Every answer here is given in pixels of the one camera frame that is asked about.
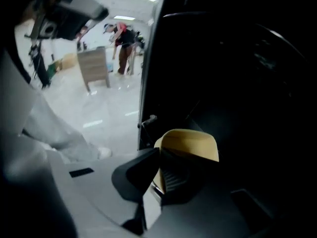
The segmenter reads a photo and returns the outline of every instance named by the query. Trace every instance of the white wall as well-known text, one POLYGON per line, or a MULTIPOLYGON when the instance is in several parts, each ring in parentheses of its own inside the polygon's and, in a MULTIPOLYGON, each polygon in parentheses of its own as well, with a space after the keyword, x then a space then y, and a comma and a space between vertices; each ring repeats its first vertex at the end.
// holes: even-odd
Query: white wall
MULTIPOLYGON (((24 35, 30 35, 34 25, 33 20, 28 20, 21 25, 15 27, 15 40, 18 48, 20 59, 24 68, 32 75, 34 67, 29 67, 30 57, 29 51, 31 48, 31 41, 29 38, 25 38, 24 35)), ((64 39, 57 40, 43 40, 42 41, 42 56, 44 58, 44 64, 46 69, 49 64, 52 63, 51 55, 54 54, 55 60, 61 59, 68 53, 76 53, 77 45, 76 41, 67 41, 64 39)))

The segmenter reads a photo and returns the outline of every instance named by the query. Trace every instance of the cardboard box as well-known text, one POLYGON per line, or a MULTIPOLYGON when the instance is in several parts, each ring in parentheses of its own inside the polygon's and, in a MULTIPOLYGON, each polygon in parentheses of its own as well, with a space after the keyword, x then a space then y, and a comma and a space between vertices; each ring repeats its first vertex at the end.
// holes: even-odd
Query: cardboard box
POLYGON ((77 55, 74 53, 66 54, 61 61, 62 69, 73 68, 78 63, 77 55))

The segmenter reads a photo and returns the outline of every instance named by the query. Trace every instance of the white sneaker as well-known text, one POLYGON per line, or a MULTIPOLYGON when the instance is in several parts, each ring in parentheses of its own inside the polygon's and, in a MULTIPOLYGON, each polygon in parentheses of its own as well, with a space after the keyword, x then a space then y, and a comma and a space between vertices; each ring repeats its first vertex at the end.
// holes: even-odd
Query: white sneaker
POLYGON ((98 147, 98 150, 99 150, 98 160, 103 160, 105 158, 112 156, 112 151, 109 148, 98 147))

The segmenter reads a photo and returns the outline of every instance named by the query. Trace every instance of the brown pants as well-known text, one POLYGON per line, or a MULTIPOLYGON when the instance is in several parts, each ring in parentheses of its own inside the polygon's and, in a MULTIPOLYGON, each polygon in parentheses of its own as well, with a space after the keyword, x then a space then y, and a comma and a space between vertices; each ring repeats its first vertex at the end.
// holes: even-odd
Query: brown pants
POLYGON ((119 53, 119 66, 120 66, 120 68, 119 68, 118 72, 122 75, 124 74, 125 67, 127 65, 127 61, 129 59, 129 56, 132 53, 132 49, 133 49, 132 45, 130 45, 126 48, 121 47, 121 49, 120 49, 120 53, 119 53))

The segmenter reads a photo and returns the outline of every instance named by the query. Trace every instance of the glossy white floor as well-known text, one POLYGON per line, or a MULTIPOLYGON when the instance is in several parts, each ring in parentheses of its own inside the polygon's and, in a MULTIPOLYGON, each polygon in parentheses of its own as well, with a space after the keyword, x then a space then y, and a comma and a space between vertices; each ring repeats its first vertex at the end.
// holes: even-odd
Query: glossy white floor
POLYGON ((137 150, 138 117, 143 57, 135 58, 134 75, 117 77, 118 62, 105 81, 89 83, 87 93, 78 66, 57 73, 43 94, 53 111, 80 131, 87 141, 108 147, 113 155, 137 150))

